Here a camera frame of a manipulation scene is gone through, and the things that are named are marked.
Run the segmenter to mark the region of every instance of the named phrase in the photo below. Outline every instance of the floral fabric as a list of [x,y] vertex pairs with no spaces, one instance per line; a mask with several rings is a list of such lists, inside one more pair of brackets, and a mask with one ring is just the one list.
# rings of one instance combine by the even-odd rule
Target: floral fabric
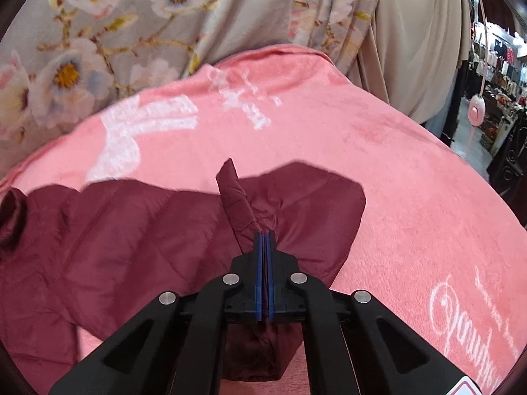
[[108,105],[273,43],[347,73],[378,0],[27,0],[0,42],[0,177]]

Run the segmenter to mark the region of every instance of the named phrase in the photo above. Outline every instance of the hanging clothes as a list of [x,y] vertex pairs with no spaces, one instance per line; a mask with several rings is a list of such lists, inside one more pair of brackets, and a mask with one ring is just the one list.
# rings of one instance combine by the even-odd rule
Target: hanging clothes
[[478,55],[480,55],[480,58],[481,59],[485,59],[485,56],[486,56],[486,47],[484,44],[480,44],[480,49],[479,49],[479,53]]
[[507,87],[505,88],[505,91],[512,96],[516,96],[516,83],[509,79],[507,82]]
[[468,0],[379,0],[348,78],[423,123],[441,110],[468,59],[470,25]]
[[496,52],[492,51],[492,52],[489,52],[488,53],[488,63],[496,68],[496,65],[497,65],[497,54]]
[[476,67],[476,72],[480,75],[480,76],[483,76],[483,73],[485,71],[485,61],[484,60],[481,60],[481,62],[478,64],[478,66]]
[[520,81],[522,83],[527,82],[527,65],[522,65],[522,71],[520,73]]
[[507,57],[507,48],[498,39],[496,39],[496,43],[494,45],[494,50],[496,51],[498,56],[501,56],[502,58],[506,58]]
[[503,78],[503,74],[499,72],[498,70],[496,70],[494,72],[494,75],[492,76],[492,83],[499,86],[502,78]]
[[520,82],[520,73],[518,72],[518,70],[516,69],[516,67],[513,67],[513,68],[512,68],[512,76],[511,76],[511,79],[512,79],[512,81],[514,81],[515,83],[519,83],[519,82]]
[[510,47],[507,47],[507,62],[514,63],[514,51]]

